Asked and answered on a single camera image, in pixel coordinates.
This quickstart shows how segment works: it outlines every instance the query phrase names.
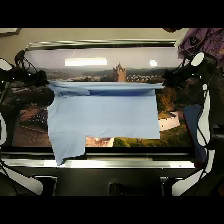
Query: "light blue fabric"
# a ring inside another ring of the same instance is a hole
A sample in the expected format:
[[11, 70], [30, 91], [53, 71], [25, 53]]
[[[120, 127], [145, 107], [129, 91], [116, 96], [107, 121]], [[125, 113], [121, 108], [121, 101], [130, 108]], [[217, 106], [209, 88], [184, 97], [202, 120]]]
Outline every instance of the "light blue fabric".
[[57, 164], [65, 158], [83, 155], [86, 136], [159, 139], [153, 86], [51, 83], [48, 87], [55, 92], [55, 99], [48, 107], [48, 134]]

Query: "stone tower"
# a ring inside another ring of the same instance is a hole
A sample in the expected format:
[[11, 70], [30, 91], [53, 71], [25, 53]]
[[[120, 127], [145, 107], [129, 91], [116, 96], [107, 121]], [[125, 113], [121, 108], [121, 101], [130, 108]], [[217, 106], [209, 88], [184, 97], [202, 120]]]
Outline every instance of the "stone tower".
[[122, 68], [121, 64], [119, 63], [116, 68], [113, 68], [115, 82], [126, 82], [126, 69]]

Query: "purple garment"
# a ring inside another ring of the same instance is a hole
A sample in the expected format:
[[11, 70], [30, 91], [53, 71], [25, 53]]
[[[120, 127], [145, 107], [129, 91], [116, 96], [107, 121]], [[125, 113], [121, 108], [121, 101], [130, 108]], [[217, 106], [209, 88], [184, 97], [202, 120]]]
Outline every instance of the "purple garment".
[[205, 52], [224, 66], [224, 28], [190, 28], [178, 47], [179, 58]]

